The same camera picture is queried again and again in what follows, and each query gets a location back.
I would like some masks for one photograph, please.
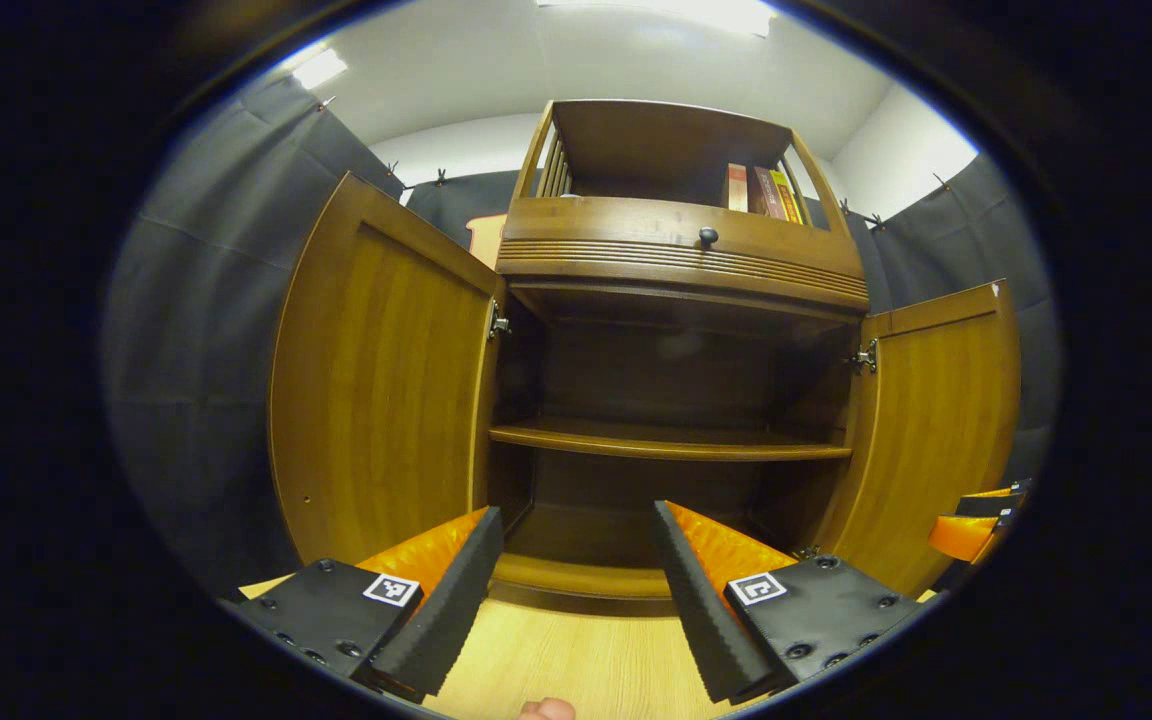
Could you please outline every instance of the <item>wooden cabinet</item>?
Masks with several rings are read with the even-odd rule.
[[[718,207],[728,161],[774,167],[791,150],[828,228]],[[937,514],[1001,478],[1015,320],[1005,281],[865,311],[828,184],[794,132],[760,120],[552,104],[494,268],[346,177],[275,347],[289,532],[302,559],[362,560],[499,505],[498,579],[664,598],[649,523],[666,498],[916,594],[947,564],[925,546]],[[500,314],[511,332],[493,333]],[[870,340],[877,373],[856,374],[844,358]]]

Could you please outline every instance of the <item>cabinet door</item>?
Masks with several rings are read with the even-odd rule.
[[[851,462],[817,541],[888,588],[918,594],[950,560],[937,515],[1001,482],[1020,409],[1020,339],[996,281],[872,314],[878,373],[854,378]]]
[[[302,560],[358,562],[482,505],[505,281],[354,176],[291,278],[270,456]]]

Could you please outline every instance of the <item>white wall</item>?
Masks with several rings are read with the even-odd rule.
[[[438,168],[447,169],[448,179],[472,176],[476,173],[516,170],[522,167],[526,145],[531,143],[531,132],[536,131],[536,123],[539,122],[540,113],[499,115],[499,118],[470,120],[465,123],[411,132],[378,142],[370,149],[385,162],[397,161],[394,174],[407,184],[435,181]],[[846,190],[841,173],[826,160],[817,158],[817,162],[833,192],[839,200],[842,200]],[[799,162],[793,152],[790,164],[794,165],[794,176],[803,185],[803,194],[808,197],[818,197],[810,188],[803,162]],[[404,205],[410,196],[411,191],[403,192]]]
[[[900,83],[833,158],[858,213],[890,218],[940,187],[978,154],[963,132]]]

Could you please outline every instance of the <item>book spine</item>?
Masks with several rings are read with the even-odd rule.
[[[786,219],[781,196],[776,192],[776,183],[772,181],[772,172],[767,168],[755,168],[755,176],[758,179],[763,213],[767,214],[768,218]]]
[[[723,200],[728,210],[749,213],[749,176],[745,165],[727,164],[727,182],[723,183]]]
[[[776,192],[781,196],[781,205],[785,206],[785,219],[791,223],[803,223],[799,215],[799,204],[794,200],[794,191],[790,190],[790,179],[780,170],[772,170],[772,182],[776,183]]]

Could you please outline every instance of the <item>drawer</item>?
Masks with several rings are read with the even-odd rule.
[[[700,228],[718,241],[705,247]],[[764,215],[627,197],[518,197],[509,206],[497,272],[756,293],[865,313],[856,245]]]

